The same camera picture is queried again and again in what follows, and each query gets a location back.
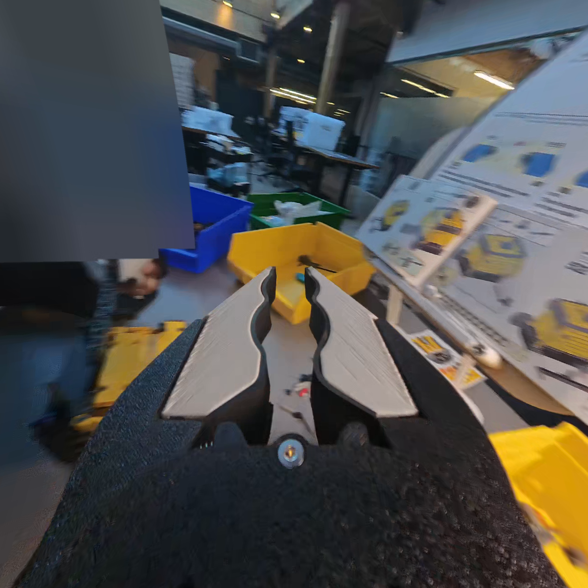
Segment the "pile of small brick parts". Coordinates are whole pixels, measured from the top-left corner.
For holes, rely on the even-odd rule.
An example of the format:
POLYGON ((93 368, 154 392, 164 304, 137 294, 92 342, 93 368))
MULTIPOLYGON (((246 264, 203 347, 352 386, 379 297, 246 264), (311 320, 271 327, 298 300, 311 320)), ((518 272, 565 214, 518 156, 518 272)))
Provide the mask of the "pile of small brick parts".
POLYGON ((312 375, 300 374, 278 397, 277 407, 300 423, 310 423, 312 375))

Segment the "blue plastic bin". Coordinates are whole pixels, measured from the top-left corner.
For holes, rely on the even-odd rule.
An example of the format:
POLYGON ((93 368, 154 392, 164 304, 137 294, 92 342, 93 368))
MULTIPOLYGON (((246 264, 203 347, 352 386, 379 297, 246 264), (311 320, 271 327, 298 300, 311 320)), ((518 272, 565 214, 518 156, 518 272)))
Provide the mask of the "blue plastic bin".
POLYGON ((194 244, 188 249, 161 249, 167 266, 200 274, 229 252, 234 233, 245 232, 254 203, 190 185, 194 244))

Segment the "yellow plastic box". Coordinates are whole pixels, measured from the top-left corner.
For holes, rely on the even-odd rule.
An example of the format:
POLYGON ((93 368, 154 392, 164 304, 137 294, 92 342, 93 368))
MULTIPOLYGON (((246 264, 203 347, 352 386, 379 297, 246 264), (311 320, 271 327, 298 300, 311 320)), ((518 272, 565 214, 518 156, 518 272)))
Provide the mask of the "yellow plastic box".
POLYGON ((587 587, 587 436, 562 422, 489 439, 556 572, 567 587, 587 587))

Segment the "clear plastic bag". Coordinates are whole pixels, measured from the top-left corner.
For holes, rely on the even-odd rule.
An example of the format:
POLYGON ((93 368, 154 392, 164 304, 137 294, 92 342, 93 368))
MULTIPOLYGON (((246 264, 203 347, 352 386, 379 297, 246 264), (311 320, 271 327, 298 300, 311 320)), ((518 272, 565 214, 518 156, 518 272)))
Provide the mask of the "clear plastic bag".
POLYGON ((293 224, 295 220, 303 217, 317 216, 322 211, 322 204, 319 201, 301 204, 299 202, 275 200, 273 205, 277 216, 284 224, 293 224))

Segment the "green plastic bin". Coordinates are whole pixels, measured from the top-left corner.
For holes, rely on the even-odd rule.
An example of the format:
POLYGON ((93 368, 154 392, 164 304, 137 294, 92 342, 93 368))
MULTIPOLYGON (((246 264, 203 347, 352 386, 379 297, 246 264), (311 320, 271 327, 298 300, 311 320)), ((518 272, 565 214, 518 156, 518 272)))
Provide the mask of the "green plastic bin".
POLYGON ((252 230, 282 228, 294 224, 306 223, 323 223, 334 229, 340 229, 342 222, 350 216, 350 211, 346 208, 341 208, 332 202, 300 191, 280 192, 276 194, 249 194, 247 195, 246 200, 253 204, 250 217, 252 230), (284 224, 277 216, 273 205, 275 200, 282 202, 299 202, 301 204, 319 201, 322 204, 322 211, 317 216, 303 217, 295 220, 293 224, 284 224))

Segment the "printed instruction booklet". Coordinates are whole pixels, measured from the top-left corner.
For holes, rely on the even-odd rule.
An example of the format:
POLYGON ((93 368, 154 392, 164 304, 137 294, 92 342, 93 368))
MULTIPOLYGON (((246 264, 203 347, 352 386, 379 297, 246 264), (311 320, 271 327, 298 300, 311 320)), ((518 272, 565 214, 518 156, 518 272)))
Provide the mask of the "printed instruction booklet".
POLYGON ((484 368, 587 424, 587 31, 401 176, 357 239, 484 368))

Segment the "yellow plastic bin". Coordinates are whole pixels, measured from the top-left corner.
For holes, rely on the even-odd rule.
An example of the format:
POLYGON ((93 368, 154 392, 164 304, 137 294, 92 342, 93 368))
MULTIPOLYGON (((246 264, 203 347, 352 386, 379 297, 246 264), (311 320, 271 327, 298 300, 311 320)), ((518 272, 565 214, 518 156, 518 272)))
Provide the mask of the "yellow plastic bin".
POLYGON ((365 290, 376 271, 357 239, 323 223, 235 233, 227 261, 244 284, 275 267, 273 309, 292 325, 308 321, 311 315, 303 280, 298 279, 305 268, 314 267, 351 296, 365 290))

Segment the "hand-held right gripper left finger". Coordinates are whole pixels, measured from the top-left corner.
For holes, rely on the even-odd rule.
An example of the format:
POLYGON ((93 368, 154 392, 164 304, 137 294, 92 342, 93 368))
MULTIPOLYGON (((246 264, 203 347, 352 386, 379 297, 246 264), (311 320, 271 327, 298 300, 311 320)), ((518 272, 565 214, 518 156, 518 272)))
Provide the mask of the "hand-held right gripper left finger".
POLYGON ((269 440, 273 405, 262 344, 272 326, 276 278, 276 268, 266 268, 204 319, 168 390, 163 419, 199 422, 196 438, 203 442, 226 422, 247 442, 269 440))

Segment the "sticker sheet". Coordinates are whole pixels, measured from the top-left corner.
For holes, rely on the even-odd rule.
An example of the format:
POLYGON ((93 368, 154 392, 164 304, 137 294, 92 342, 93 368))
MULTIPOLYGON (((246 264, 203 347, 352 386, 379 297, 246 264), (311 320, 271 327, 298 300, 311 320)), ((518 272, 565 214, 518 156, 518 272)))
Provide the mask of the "sticker sheet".
POLYGON ((453 386, 460 368, 461 354, 431 329, 403 332, 407 341, 453 386))

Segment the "wooden table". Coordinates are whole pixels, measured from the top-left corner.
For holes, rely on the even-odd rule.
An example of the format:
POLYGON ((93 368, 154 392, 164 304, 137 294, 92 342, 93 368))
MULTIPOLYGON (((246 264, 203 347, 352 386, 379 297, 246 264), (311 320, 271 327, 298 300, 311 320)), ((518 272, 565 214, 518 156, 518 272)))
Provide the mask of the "wooden table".
POLYGON ((337 206, 345 208, 348 189, 355 171, 378 171, 380 166, 370 164, 347 154, 295 143, 286 149, 272 153, 266 163, 276 169, 276 174, 296 186, 308 187, 310 194, 320 197, 320 184, 327 166, 342 165, 345 168, 343 184, 337 197, 337 206))

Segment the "person's left hand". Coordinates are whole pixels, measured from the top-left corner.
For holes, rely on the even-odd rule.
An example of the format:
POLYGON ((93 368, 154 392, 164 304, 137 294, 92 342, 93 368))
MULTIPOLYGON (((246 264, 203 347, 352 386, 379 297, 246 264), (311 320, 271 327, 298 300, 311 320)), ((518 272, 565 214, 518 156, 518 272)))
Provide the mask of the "person's left hand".
POLYGON ((119 259, 115 261, 116 290, 132 299, 144 299, 159 290, 167 275, 165 259, 119 259))

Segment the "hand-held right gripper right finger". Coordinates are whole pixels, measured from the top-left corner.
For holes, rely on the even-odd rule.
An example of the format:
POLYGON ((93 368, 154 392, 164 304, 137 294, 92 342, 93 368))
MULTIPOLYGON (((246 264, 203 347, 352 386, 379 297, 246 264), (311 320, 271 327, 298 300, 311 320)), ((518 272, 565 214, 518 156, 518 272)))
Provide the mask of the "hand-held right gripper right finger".
POLYGON ((309 328, 316 342, 311 408, 318 443, 337 443, 359 426, 386 443, 382 422, 419 415, 376 324, 377 317, 319 270, 305 270, 309 328))

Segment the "person's left forearm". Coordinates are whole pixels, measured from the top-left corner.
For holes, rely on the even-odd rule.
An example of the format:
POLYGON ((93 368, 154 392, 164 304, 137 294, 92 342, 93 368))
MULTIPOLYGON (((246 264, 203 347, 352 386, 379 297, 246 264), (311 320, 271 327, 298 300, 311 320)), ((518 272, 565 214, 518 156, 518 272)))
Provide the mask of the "person's left forearm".
POLYGON ((90 318, 99 282, 82 262, 1 263, 1 307, 39 307, 90 318))

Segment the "black yellow toy brick vehicle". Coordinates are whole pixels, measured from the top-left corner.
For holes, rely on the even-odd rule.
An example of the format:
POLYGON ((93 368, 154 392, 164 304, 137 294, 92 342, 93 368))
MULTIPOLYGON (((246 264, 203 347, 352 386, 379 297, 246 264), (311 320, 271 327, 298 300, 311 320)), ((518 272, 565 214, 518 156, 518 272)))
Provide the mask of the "black yellow toy brick vehicle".
POLYGON ((187 328, 187 322, 170 320, 158 327, 117 326, 107 334, 102 363, 91 389, 91 404, 71 419, 83 436, 94 434, 99 423, 137 376, 187 328))

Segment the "white storage box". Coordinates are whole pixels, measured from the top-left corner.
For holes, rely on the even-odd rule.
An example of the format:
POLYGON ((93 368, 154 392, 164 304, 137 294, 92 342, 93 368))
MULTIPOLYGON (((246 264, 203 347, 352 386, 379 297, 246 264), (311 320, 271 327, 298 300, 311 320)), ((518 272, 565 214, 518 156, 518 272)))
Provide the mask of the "white storage box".
POLYGON ((276 129, 278 134, 287 138, 289 126, 292 126, 296 144, 305 148, 335 151, 345 122, 300 107, 282 106, 276 129))

